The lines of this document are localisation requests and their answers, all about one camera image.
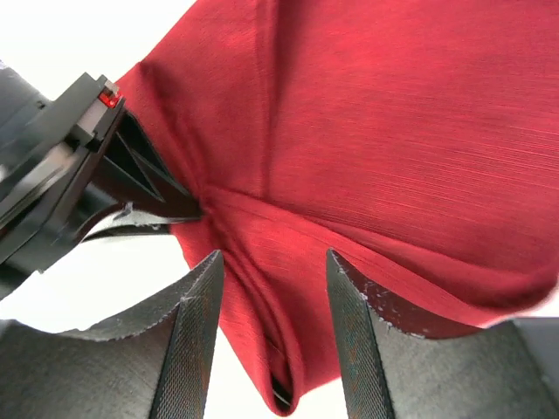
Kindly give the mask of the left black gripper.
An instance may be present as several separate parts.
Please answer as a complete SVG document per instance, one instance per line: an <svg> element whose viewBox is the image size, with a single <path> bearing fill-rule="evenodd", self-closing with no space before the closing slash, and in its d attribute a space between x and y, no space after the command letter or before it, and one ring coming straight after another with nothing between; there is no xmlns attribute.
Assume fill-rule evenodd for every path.
<svg viewBox="0 0 559 419"><path fill-rule="evenodd" d="M47 99L1 74L1 273L30 275L77 243L160 236L199 218L116 84L88 73Z"/></svg>

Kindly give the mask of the dark red cloth napkin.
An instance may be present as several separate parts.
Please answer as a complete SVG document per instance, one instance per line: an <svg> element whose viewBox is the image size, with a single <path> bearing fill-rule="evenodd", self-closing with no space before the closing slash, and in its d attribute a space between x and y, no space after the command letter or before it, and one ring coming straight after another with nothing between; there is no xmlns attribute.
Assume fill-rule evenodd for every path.
<svg viewBox="0 0 559 419"><path fill-rule="evenodd" d="M473 326L556 287L555 1L198 1L119 87L277 415L339 374L328 249Z"/></svg>

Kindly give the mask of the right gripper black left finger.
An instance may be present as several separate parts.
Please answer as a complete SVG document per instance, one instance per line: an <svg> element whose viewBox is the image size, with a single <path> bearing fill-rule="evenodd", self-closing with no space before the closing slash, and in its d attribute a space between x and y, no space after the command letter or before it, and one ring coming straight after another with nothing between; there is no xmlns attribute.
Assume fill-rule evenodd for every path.
<svg viewBox="0 0 559 419"><path fill-rule="evenodd" d="M201 418L224 287L219 251L85 331L1 325L4 418Z"/></svg>

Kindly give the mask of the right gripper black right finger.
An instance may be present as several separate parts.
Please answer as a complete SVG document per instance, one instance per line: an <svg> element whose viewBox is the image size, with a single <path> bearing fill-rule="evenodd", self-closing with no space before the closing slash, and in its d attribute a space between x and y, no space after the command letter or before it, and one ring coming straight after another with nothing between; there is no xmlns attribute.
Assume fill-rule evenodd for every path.
<svg viewBox="0 0 559 419"><path fill-rule="evenodd" d="M558 321L468 326L416 306L327 254L351 418L555 418Z"/></svg>

